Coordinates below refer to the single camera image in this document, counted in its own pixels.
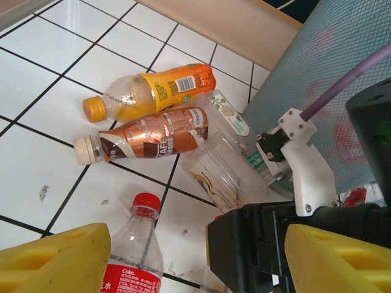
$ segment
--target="clear plastic bottle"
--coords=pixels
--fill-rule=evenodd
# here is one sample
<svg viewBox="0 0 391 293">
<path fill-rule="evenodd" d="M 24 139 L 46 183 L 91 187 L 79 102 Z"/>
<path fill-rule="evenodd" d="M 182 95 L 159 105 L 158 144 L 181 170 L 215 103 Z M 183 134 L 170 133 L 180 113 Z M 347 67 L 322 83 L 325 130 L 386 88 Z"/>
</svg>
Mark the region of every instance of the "clear plastic bottle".
<svg viewBox="0 0 391 293">
<path fill-rule="evenodd" d="M 91 123 L 115 119 L 128 123 L 141 116 L 188 103 L 191 98 L 214 89 L 216 80 L 205 64 L 190 64 L 162 73 L 140 73 L 114 81 L 102 97 L 83 101 Z"/>
<path fill-rule="evenodd" d="M 156 195 L 135 197 L 129 222 L 112 238 L 101 293 L 159 292 L 163 276 L 163 255 L 155 234 L 159 210 Z"/>
</svg>

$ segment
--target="plastic bottle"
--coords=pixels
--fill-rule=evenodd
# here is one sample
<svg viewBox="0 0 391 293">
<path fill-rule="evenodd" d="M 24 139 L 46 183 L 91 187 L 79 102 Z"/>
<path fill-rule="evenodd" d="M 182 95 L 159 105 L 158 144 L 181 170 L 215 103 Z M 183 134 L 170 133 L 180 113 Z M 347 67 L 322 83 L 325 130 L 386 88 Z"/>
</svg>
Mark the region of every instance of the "plastic bottle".
<svg viewBox="0 0 391 293">
<path fill-rule="evenodd" d="M 160 290 L 163 255 L 155 234 L 160 200 L 153 194 L 138 194 L 130 211 L 129 222 L 111 240 L 111 256 L 100 293 Z"/>
<path fill-rule="evenodd" d="M 194 150 L 208 137 L 208 117 L 186 106 L 138 118 L 98 136 L 79 137 L 73 146 L 80 165 L 121 157 L 164 157 Z"/>
<path fill-rule="evenodd" d="M 200 93 L 214 89 L 212 68 L 189 64 L 162 73 L 141 73 L 114 81 L 102 97 L 83 101 L 91 123 L 115 119 L 127 123 L 141 116 L 187 103 Z"/>
</svg>

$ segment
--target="purple cable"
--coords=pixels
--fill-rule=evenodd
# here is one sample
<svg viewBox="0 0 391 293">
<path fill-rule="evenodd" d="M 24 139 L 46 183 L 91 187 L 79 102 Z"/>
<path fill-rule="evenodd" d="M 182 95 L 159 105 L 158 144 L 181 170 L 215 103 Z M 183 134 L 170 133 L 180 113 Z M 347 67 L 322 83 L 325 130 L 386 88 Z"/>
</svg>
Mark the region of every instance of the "purple cable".
<svg viewBox="0 0 391 293">
<path fill-rule="evenodd" d="M 351 85 L 357 78 L 390 55 L 391 42 L 372 53 L 369 57 L 357 64 L 351 71 L 346 73 L 340 80 L 333 84 L 318 99 L 301 112 L 301 118 L 303 118 L 304 121 L 310 120 L 320 109 Z"/>
</svg>

